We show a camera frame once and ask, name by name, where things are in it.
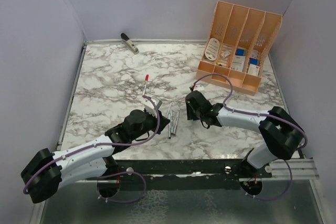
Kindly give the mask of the orange-tipped white pen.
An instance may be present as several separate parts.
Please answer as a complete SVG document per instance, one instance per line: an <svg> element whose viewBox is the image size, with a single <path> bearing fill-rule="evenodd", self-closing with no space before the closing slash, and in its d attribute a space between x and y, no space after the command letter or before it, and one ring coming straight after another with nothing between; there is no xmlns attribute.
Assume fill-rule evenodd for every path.
<svg viewBox="0 0 336 224"><path fill-rule="evenodd" d="M168 112L167 112L167 118L170 120L169 124L168 124L168 139L171 139L171 124L172 124L172 112L171 112L171 107L172 107L172 103L170 103Z"/></svg>

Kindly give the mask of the magenta-tipped white pen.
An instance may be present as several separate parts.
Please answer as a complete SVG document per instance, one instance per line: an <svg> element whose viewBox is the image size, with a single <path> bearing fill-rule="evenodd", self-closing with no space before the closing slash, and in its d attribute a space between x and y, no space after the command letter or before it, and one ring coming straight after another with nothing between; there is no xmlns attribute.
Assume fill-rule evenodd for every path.
<svg viewBox="0 0 336 224"><path fill-rule="evenodd" d="M178 122L179 122L179 117L180 117L180 111L178 110L178 111L176 112L175 124L174 124L174 128L173 128L173 134L174 134L174 135L176 135L177 126L178 126Z"/></svg>

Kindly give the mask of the red-tipped white pen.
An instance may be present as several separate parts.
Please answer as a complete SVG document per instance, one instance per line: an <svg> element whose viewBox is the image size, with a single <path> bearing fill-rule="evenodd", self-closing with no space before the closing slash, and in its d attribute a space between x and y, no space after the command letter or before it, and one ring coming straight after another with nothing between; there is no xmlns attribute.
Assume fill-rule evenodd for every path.
<svg viewBox="0 0 336 224"><path fill-rule="evenodd" d="M143 89L142 95L146 94L146 90L147 90L147 87L148 87L148 80L149 80L149 74L147 74L145 76L145 84L144 84L144 89Z"/></svg>

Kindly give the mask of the purple-tipped white pen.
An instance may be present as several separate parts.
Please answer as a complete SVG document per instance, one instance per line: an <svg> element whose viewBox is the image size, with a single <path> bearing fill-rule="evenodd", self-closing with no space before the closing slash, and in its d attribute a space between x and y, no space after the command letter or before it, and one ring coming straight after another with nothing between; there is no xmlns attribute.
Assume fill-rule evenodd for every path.
<svg viewBox="0 0 336 224"><path fill-rule="evenodd" d="M174 112L170 111L170 138L175 135L175 117Z"/></svg>

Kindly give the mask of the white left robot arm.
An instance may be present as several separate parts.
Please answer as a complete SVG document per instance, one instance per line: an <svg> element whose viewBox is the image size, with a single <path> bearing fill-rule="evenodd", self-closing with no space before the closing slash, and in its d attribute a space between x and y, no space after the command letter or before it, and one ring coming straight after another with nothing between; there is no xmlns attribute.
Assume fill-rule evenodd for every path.
<svg viewBox="0 0 336 224"><path fill-rule="evenodd" d="M51 152L44 148L35 154L20 174L25 184L23 193L36 204L79 180L101 176L110 179L116 172L114 154L148 142L169 122L161 113L154 116L146 110L133 110L122 123L88 143L65 151ZM149 132L153 135L140 142L137 140Z"/></svg>

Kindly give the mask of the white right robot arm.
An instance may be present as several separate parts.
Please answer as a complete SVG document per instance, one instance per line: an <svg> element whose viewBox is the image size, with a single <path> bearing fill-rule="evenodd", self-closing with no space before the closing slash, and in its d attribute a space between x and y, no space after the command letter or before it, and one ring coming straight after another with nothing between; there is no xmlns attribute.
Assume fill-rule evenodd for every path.
<svg viewBox="0 0 336 224"><path fill-rule="evenodd" d="M242 111L216 103L212 105L199 91L186 96L188 120L199 120L203 127L230 126L260 133L264 142L253 148L243 159L241 171L246 177L254 177L260 169L277 159L289 160L306 140L304 130L281 107L269 111Z"/></svg>

